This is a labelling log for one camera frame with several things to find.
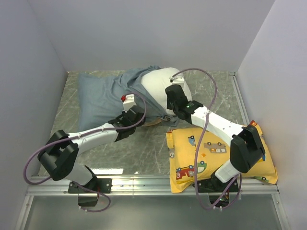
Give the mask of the white pillow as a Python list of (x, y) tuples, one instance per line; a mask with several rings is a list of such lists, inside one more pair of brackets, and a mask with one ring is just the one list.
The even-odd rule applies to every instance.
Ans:
[(167, 115), (174, 116), (174, 112), (167, 109), (167, 95), (165, 89), (171, 85), (170, 78), (179, 72), (178, 69), (168, 67), (151, 71), (141, 78), (141, 84), (153, 99), (163, 108)]

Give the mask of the blue striped pillowcase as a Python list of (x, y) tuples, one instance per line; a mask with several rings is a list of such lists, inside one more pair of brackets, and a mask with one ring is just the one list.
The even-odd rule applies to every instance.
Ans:
[(145, 74), (162, 69), (159, 66), (129, 69), (117, 76), (97, 77), (87, 73), (78, 76), (79, 121), (78, 131), (86, 131), (114, 119), (121, 114), (123, 103), (121, 97), (136, 92), (136, 104), (146, 109), (145, 126), (162, 123), (175, 127), (179, 119), (167, 115), (141, 84)]

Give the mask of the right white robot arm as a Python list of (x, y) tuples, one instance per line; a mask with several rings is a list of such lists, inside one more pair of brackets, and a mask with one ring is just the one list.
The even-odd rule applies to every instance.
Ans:
[(230, 147), (230, 159), (212, 174), (211, 185), (221, 192), (228, 182), (241, 173), (247, 173), (258, 160), (264, 158), (265, 148), (254, 123), (242, 126), (211, 112), (197, 101), (189, 101), (180, 85), (165, 89), (167, 108), (179, 119), (202, 127), (221, 138)]

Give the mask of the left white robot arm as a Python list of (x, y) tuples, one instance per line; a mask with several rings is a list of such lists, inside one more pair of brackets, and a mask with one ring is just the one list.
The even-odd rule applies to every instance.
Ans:
[(86, 193), (98, 191), (97, 176), (88, 166), (77, 164), (77, 156), (100, 145), (129, 137), (144, 121), (144, 109), (135, 105), (115, 119), (90, 130), (70, 134), (59, 130), (52, 135), (48, 147), (37, 158), (54, 181), (68, 179)]

